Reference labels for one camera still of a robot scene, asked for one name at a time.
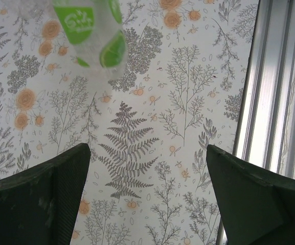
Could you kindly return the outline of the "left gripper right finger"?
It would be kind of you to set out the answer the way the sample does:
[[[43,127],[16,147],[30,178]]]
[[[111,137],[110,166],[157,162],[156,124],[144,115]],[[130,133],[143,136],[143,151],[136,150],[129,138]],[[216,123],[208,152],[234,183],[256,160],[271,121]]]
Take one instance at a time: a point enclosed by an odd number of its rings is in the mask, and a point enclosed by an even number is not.
[[[206,162],[228,245],[295,245],[295,180],[208,145]]]

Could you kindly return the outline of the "bright green label plastic bottle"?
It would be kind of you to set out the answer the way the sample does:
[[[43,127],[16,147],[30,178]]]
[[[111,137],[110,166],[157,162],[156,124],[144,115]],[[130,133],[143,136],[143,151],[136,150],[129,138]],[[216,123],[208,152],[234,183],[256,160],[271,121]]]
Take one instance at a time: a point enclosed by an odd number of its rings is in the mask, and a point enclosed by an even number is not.
[[[45,40],[63,31],[74,47],[77,63],[109,80],[122,77],[127,62],[127,45],[118,0],[9,0],[11,7],[26,20],[49,13],[42,30]]]

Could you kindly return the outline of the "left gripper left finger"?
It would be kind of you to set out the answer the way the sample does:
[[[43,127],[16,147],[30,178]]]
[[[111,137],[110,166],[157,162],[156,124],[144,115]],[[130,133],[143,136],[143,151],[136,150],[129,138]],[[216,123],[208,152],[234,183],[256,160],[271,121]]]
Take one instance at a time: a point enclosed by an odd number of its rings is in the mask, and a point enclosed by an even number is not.
[[[0,245],[70,245],[90,164],[80,143],[0,180]]]

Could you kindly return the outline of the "long aluminium frame rail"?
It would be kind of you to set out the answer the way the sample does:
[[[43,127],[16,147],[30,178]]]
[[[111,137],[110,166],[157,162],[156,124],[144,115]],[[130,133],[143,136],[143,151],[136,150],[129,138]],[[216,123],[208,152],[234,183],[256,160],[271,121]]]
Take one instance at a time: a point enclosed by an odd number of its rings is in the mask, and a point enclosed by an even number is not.
[[[233,154],[295,179],[295,0],[259,0]]]

